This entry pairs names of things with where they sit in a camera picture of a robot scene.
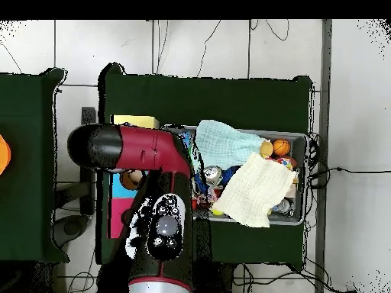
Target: dark green table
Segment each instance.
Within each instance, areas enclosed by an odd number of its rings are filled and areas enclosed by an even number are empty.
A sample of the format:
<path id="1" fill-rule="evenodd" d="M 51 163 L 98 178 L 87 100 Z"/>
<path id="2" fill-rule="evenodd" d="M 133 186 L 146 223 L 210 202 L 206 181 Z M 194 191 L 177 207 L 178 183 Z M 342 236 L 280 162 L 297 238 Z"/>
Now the dark green table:
<path id="1" fill-rule="evenodd" d="M 125 75 L 116 63 L 99 76 L 99 122 L 112 114 L 154 116 L 160 125 L 197 125 L 215 119 L 241 129 L 307 133 L 312 81 L 274 79 L 181 79 Z M 108 175 L 100 175 L 97 262 L 107 263 L 113 240 L 106 238 Z M 302 266 L 303 225 L 250 228 L 211 222 L 212 253 L 217 262 L 279 262 Z"/>
<path id="2" fill-rule="evenodd" d="M 51 239 L 55 190 L 53 94 L 62 69 L 0 74 L 0 134 L 11 161 L 0 175 L 0 260 L 66 262 Z"/>

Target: toy ball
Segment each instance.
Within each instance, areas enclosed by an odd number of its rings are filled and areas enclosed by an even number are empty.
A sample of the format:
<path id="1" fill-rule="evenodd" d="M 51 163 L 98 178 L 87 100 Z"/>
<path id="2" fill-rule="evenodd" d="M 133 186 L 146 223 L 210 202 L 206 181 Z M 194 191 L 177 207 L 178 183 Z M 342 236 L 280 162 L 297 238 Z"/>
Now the toy ball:
<path id="1" fill-rule="evenodd" d="M 222 216 L 224 214 L 224 212 L 221 212 L 219 210 L 216 210 L 216 209 L 213 209 L 211 208 L 211 212 L 215 215 L 215 216 Z"/>
<path id="2" fill-rule="evenodd" d="M 273 151 L 278 156 L 286 155 L 289 152 L 290 145 L 287 140 L 279 139 L 273 143 Z"/>
<path id="3" fill-rule="evenodd" d="M 9 145 L 0 135 L 0 174 L 2 174 L 11 160 L 11 150 Z"/>

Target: yellow towel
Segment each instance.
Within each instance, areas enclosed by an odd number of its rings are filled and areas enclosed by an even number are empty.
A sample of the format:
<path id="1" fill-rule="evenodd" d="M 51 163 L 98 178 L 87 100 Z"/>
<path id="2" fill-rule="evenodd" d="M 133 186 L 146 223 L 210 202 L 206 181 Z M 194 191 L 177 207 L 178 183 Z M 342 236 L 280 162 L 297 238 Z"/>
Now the yellow towel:
<path id="1" fill-rule="evenodd" d="M 232 176 L 213 208 L 249 227 L 269 227 L 267 212 L 289 191 L 296 172 L 258 153 Z"/>

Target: yellow block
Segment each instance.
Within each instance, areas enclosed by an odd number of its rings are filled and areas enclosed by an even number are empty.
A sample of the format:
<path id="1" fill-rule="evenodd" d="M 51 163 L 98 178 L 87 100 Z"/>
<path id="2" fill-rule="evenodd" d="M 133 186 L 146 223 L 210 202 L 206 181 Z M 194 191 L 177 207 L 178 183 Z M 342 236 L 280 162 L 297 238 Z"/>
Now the yellow block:
<path id="1" fill-rule="evenodd" d="M 129 124 L 134 124 L 142 128 L 159 128 L 159 121 L 154 117 L 150 116 L 130 116 L 130 115 L 114 115 L 114 124 L 124 124 L 128 122 Z"/>

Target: light blue towel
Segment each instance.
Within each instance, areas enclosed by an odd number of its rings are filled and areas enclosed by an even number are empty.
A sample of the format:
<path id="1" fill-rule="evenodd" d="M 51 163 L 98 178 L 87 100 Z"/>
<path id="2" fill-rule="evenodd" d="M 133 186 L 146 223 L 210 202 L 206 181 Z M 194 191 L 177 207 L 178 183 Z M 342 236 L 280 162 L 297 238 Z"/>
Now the light blue towel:
<path id="1" fill-rule="evenodd" d="M 218 166 L 221 169 L 245 164 L 252 152 L 260 153 L 260 145 L 265 141 L 255 134 L 241 133 L 213 120 L 201 121 L 195 138 L 204 167 Z"/>

